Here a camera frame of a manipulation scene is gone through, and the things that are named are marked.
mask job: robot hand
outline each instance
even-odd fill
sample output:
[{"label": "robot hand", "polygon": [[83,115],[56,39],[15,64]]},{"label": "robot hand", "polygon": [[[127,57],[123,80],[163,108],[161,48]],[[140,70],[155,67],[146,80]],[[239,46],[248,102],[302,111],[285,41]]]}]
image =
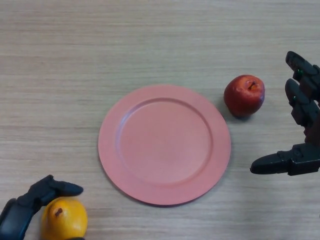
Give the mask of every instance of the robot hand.
[{"label": "robot hand", "polygon": [[293,79],[286,81],[284,90],[294,121],[304,127],[304,143],[258,158],[250,168],[253,174],[295,176],[320,168],[320,68],[293,51],[287,53],[285,62],[293,70]]},{"label": "robot hand", "polygon": [[[0,239],[23,240],[33,216],[51,201],[59,197],[74,197],[84,189],[76,184],[56,181],[48,175],[33,184],[29,191],[17,199],[10,199],[0,215]],[[74,237],[66,240],[85,240]]]}]

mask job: wooden table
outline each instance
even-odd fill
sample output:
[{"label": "wooden table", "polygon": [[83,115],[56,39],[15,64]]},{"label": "wooden table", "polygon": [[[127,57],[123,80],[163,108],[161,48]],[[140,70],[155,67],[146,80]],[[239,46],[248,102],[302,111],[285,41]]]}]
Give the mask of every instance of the wooden table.
[{"label": "wooden table", "polygon": [[[48,174],[84,187],[87,240],[318,240],[319,174],[254,175],[251,163],[304,141],[284,85],[287,51],[320,65],[318,0],[0,0],[0,206]],[[266,87],[243,122],[226,85]],[[228,124],[232,153],[198,200],[156,208],[107,181],[97,138],[108,110],[151,84],[191,88]],[[37,214],[26,240],[36,240]]]}]

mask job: apple stem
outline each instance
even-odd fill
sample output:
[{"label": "apple stem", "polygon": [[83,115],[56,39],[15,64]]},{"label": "apple stem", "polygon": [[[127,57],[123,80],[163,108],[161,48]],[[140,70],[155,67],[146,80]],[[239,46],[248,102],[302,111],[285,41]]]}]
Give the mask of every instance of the apple stem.
[{"label": "apple stem", "polygon": [[255,84],[256,84],[256,82],[253,81],[253,82],[251,83],[251,85],[248,87],[248,89],[251,90],[252,86],[255,85]]},{"label": "apple stem", "polygon": [[60,208],[56,211],[55,216],[58,217],[59,214],[61,214],[62,212],[63,212],[63,211],[62,211],[62,208],[60,207]]}]

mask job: pink plate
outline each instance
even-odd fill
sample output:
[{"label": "pink plate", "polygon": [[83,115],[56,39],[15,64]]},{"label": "pink plate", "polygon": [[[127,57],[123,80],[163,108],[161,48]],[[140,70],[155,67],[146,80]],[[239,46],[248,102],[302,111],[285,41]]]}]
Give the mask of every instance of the pink plate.
[{"label": "pink plate", "polygon": [[181,86],[135,90],[106,115],[98,152],[110,180],[153,205],[190,202],[224,174],[231,151],[228,126],[211,102]]}]

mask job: apple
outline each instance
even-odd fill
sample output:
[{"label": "apple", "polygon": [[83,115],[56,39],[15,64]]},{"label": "apple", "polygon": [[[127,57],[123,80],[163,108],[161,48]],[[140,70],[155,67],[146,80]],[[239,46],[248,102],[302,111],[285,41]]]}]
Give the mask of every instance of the apple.
[{"label": "apple", "polygon": [[226,86],[223,99],[234,117],[249,117],[264,103],[264,82],[250,74],[237,76]]}]

